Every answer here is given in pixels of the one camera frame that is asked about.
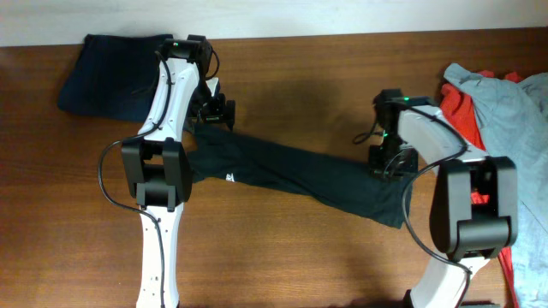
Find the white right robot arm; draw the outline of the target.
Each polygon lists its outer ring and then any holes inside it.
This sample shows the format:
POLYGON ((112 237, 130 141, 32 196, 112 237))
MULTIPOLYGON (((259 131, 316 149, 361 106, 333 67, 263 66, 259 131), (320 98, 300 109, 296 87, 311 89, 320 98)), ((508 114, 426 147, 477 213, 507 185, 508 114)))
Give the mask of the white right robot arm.
POLYGON ((493 157, 468 142, 429 97, 385 89, 372 101, 382 141, 370 149, 372 175, 402 180, 405 226, 430 261, 404 295, 405 307, 463 307, 474 276, 518 234, 517 171, 508 157, 493 157), (411 189, 436 175, 428 248, 408 213, 411 189))

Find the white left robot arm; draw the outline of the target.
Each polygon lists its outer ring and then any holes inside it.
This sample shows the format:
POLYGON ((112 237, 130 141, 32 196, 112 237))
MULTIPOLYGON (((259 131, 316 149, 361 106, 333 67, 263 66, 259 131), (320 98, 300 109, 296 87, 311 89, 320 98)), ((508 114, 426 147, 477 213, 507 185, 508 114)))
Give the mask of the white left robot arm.
POLYGON ((233 127, 235 101, 210 73, 217 53, 204 36, 168 38, 158 50, 152 106, 137 137, 122 142, 122 162, 143 232, 139 307, 177 307, 177 236, 193 172, 183 149, 185 127, 196 122, 233 127))

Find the dark green t-shirt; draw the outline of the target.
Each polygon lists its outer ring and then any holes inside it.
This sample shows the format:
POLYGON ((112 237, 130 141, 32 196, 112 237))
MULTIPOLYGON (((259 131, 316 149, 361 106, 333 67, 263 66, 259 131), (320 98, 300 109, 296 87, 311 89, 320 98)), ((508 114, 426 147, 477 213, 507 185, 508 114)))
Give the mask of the dark green t-shirt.
POLYGON ((188 153, 194 182, 218 178, 310 196, 320 203, 391 228, 404 224, 406 179, 387 181, 372 168, 341 157, 305 151, 222 128, 194 126, 197 149, 188 153))

